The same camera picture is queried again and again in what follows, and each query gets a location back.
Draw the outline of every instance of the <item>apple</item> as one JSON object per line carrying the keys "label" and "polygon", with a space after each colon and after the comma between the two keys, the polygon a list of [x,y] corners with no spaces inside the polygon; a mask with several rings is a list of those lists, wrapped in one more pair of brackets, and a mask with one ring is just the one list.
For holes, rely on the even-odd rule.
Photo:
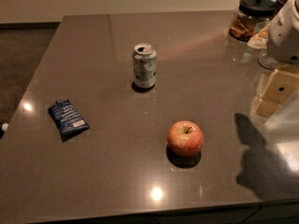
{"label": "apple", "polygon": [[170,149],[180,157],[195,156],[202,148],[204,135],[202,130],[193,122],[183,120],[174,123],[167,135]]}

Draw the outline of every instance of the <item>gray tabletop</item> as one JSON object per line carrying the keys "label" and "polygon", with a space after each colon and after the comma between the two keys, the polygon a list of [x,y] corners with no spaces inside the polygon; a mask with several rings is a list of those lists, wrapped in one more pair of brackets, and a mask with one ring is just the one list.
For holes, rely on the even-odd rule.
{"label": "gray tabletop", "polygon": [[[258,50],[227,36],[231,15],[64,17],[0,140],[1,222],[299,198],[298,164],[287,162],[296,161],[297,134],[251,118],[265,70]],[[132,89],[141,42],[158,53],[148,92]],[[90,124],[70,139],[48,113],[63,99]],[[205,136],[201,156],[188,163],[167,152],[168,129],[181,119]]]}

